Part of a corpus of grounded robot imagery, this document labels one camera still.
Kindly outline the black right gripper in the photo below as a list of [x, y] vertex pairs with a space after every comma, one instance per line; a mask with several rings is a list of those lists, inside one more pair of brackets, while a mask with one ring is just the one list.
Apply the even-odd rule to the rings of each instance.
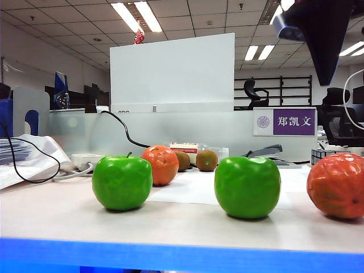
[[363, 16], [363, 1], [295, 1], [284, 13], [301, 14], [299, 28], [310, 50], [318, 81], [320, 85], [330, 85], [349, 19]]

